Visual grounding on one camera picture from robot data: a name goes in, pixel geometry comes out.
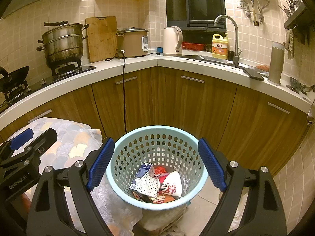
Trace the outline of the person's left hand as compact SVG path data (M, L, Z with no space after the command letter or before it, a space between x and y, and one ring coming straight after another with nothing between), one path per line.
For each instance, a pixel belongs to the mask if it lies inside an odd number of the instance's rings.
M11 204L24 220L28 219L31 201L25 193L13 200Z

